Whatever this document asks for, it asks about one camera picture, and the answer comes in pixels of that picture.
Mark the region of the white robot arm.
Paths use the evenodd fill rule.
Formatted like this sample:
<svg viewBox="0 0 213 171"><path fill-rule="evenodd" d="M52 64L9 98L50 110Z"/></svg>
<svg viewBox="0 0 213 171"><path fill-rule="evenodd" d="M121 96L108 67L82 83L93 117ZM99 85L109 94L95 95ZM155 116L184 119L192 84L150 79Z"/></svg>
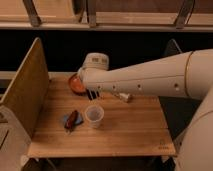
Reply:
<svg viewBox="0 0 213 171"><path fill-rule="evenodd" d="M114 70L109 68L107 55L89 53L78 75L89 97L103 91L199 100L201 104L186 128L175 171L213 171L213 49Z"/></svg>

